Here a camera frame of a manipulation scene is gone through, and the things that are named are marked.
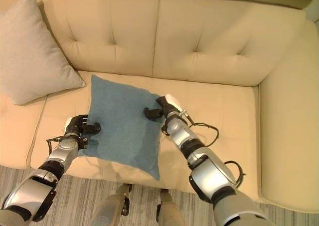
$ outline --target backrest cushion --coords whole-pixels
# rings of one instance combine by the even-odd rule
[[[235,0],[160,0],[153,76],[258,85],[305,23],[302,10]]]
[[[151,76],[159,0],[38,0],[77,70]]]

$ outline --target blue cushion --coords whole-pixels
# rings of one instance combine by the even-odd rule
[[[143,114],[145,107],[159,108],[158,97],[147,90],[92,75],[88,124],[98,122],[101,132],[88,137],[88,149],[80,150],[79,155],[130,165],[159,180],[162,119],[150,121]]]

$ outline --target throw pillow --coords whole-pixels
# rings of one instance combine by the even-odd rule
[[[158,147],[162,119],[148,120],[143,110],[159,108],[159,96],[130,85],[92,76],[92,101],[88,124],[101,131],[89,136],[88,149],[79,155],[98,157],[139,168],[160,179]]]
[[[19,0],[0,16],[0,83],[17,105],[85,86],[43,22],[36,0]]]

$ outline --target wire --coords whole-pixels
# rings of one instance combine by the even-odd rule
[[[202,123],[202,122],[198,122],[198,123],[194,123],[193,122],[189,127],[191,128],[192,126],[206,126],[207,128],[213,129],[213,130],[215,130],[217,132],[217,135],[216,135],[215,139],[209,145],[205,145],[206,147],[209,147],[212,144],[214,144],[215,141],[219,138],[219,131],[218,131],[218,129],[215,126],[208,125],[208,124]]]
[[[244,175],[246,175],[246,174],[243,172],[243,169],[236,161],[230,160],[230,161],[225,162],[224,164],[226,164],[226,165],[227,164],[234,164],[238,167],[239,176],[238,176],[238,179],[236,180],[236,187],[238,188],[243,183]]]
[[[53,141],[53,142],[59,142],[62,137],[64,137],[64,136],[58,136],[58,137],[55,137],[55,138],[46,140],[46,142],[48,143],[49,155],[52,153],[52,144],[51,144],[51,141]]]

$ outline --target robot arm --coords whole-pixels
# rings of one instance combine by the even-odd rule
[[[185,115],[180,104],[171,95],[157,99],[162,109],[149,110],[144,114],[154,119],[164,115],[166,121],[162,131],[170,135],[187,159],[192,170],[189,182],[198,196],[213,204],[218,226],[271,226],[273,225],[245,194],[237,190],[231,171],[208,147],[206,147],[183,119]]]
[[[0,210],[1,226],[26,226],[43,219],[53,203],[58,181],[78,151],[87,147],[87,139],[82,135],[100,131],[98,123],[87,125],[86,120],[87,115],[73,117],[64,136],[53,139],[59,142],[57,148],[8,195]]]

